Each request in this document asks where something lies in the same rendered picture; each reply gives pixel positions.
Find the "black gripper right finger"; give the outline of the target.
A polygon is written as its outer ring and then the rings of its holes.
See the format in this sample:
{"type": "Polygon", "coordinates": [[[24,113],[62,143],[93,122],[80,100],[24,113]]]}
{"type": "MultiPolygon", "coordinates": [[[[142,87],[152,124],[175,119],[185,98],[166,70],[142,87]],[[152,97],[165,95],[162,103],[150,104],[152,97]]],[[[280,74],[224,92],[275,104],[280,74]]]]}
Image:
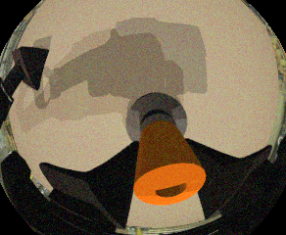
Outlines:
{"type": "Polygon", "coordinates": [[[250,172],[268,160],[272,148],[264,146],[251,156],[236,158],[189,138],[185,140],[205,170],[206,181],[198,191],[205,220],[221,214],[220,209],[238,192],[250,172]]]}

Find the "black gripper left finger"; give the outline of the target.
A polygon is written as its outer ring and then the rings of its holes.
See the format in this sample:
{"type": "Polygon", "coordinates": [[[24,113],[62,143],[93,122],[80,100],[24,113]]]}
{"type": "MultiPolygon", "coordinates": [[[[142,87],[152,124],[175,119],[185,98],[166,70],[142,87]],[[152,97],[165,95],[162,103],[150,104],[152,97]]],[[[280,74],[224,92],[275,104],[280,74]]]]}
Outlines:
{"type": "Polygon", "coordinates": [[[119,230],[124,230],[134,192],[138,153],[139,141],[134,141],[110,160],[87,172],[46,162],[38,167],[53,189],[95,205],[119,230]]]}

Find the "orange knob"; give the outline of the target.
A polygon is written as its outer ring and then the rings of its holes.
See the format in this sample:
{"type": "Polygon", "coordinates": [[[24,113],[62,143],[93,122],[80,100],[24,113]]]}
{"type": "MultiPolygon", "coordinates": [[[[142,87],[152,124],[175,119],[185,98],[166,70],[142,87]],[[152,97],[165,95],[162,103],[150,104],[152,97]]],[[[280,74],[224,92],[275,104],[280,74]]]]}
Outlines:
{"type": "Polygon", "coordinates": [[[173,122],[156,120],[140,132],[134,195],[143,203],[169,205],[189,199],[206,174],[173,122]]]}

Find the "grey round pedestal with dark shaft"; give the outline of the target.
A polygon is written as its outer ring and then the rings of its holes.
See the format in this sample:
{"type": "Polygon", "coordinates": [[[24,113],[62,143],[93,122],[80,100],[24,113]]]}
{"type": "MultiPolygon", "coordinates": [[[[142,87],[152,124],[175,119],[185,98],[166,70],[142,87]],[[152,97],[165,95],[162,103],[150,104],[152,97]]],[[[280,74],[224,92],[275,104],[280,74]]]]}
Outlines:
{"type": "Polygon", "coordinates": [[[136,99],[128,111],[126,129],[130,140],[139,141],[140,144],[140,132],[144,126],[156,120],[173,122],[181,134],[186,132],[187,117],[181,103],[170,95],[151,93],[136,99]]]}

